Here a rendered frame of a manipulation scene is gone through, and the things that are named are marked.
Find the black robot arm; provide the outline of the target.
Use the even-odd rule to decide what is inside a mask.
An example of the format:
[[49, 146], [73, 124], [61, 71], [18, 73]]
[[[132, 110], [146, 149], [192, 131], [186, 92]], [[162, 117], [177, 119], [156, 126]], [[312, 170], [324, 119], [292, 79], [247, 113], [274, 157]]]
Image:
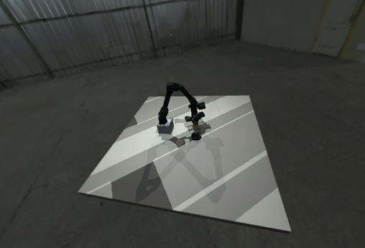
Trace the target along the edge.
[[[169, 104], [170, 97], [171, 97], [173, 91], [182, 91], [182, 93], [186, 96], [186, 98], [189, 100], [189, 102], [191, 104], [188, 107], [191, 108], [192, 112], [196, 112], [197, 107], [199, 110], [205, 109], [205, 103], [204, 102], [198, 103], [196, 101], [196, 99], [188, 93], [188, 91], [185, 89], [185, 87], [182, 84], [169, 82], [169, 83], [167, 83], [167, 93], [165, 96], [163, 106], [160, 109], [160, 112], [158, 113], [159, 124], [165, 125], [167, 123], [166, 116], [169, 112], [168, 104]], [[194, 121], [199, 121], [199, 119], [201, 119], [201, 115], [199, 115], [198, 112], [196, 114], [193, 114], [192, 117], [193, 117]]]

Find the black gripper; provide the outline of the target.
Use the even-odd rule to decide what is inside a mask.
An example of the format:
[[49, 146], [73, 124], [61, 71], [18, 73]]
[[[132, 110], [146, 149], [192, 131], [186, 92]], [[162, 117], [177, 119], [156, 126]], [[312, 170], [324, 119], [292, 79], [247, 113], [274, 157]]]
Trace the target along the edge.
[[[191, 112], [191, 115], [196, 114], [197, 112], [198, 112], [198, 110], [196, 112]], [[203, 112], [199, 112], [199, 115], [201, 115], [201, 117], [205, 116], [205, 114]], [[185, 116], [185, 120], [186, 120], [186, 122], [191, 121], [193, 123], [193, 117], [192, 116], [190, 116], [190, 117]]]

